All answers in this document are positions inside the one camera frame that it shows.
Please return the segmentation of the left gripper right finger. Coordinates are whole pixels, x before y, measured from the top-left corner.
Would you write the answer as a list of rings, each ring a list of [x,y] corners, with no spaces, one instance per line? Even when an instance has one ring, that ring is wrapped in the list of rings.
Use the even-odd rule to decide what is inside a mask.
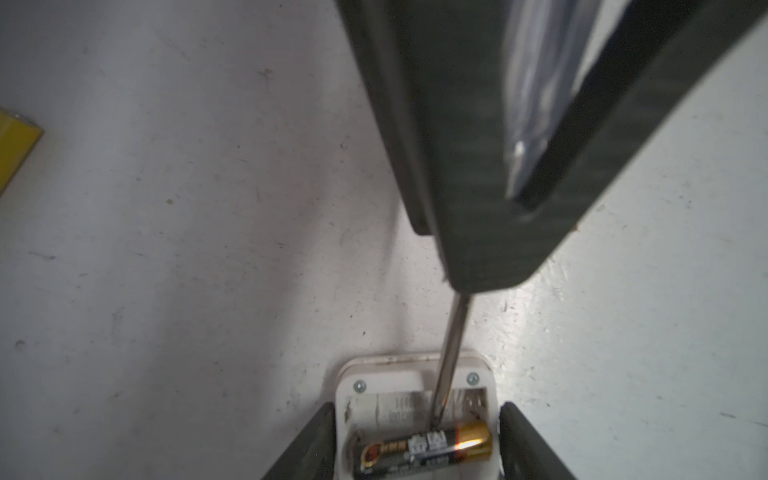
[[[499,445],[507,480],[576,480],[560,457],[512,402],[499,414]]]

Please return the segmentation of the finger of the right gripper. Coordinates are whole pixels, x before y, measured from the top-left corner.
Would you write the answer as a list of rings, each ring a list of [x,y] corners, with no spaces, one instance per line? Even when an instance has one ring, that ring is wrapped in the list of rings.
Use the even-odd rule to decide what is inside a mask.
[[[500,46],[505,1],[341,1],[337,5],[410,224],[430,237],[449,284],[483,293],[525,282],[515,220],[500,261],[468,265],[460,228],[497,205],[505,167]]]
[[[512,205],[517,264],[542,264],[764,1],[633,1]]]

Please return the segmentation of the small battery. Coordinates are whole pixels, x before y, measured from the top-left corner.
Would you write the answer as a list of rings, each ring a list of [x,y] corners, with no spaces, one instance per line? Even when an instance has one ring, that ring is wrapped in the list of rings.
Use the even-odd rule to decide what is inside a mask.
[[[0,189],[4,192],[21,165],[43,135],[44,130],[29,119],[1,110]]]

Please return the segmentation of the white remote control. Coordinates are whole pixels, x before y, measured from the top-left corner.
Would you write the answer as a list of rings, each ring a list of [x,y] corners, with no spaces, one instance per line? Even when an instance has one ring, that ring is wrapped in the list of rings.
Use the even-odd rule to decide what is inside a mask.
[[[359,473],[365,446],[407,439],[426,431],[438,364],[437,353],[420,353],[359,357],[341,368],[334,394],[336,479],[353,479]],[[496,382],[490,364],[478,353],[462,352],[440,429],[448,432],[484,422],[490,440],[479,445],[476,452],[461,452],[457,463],[422,469],[406,477],[499,479],[498,416]]]

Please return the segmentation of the black gold battery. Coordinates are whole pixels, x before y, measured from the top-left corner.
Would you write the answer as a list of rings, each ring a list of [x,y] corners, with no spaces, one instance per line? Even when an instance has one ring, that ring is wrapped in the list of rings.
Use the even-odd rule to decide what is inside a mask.
[[[354,479],[389,479],[485,461],[493,450],[483,421],[377,440],[353,450]]]

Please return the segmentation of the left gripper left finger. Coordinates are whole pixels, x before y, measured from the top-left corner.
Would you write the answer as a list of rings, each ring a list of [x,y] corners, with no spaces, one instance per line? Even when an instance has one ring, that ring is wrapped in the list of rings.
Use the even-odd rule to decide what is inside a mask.
[[[332,402],[324,403],[263,480],[332,480],[336,461],[336,416]]]

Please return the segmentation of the clear thin strip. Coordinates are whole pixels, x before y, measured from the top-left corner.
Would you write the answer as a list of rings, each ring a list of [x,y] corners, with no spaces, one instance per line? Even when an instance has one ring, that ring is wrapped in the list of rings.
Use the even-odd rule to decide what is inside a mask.
[[[503,132],[494,157],[505,167],[495,207],[477,207],[460,228],[468,265],[480,254],[500,261],[512,220],[526,219],[520,203],[534,168],[573,97],[573,88],[600,4],[597,1],[514,1],[504,15],[498,98]]]

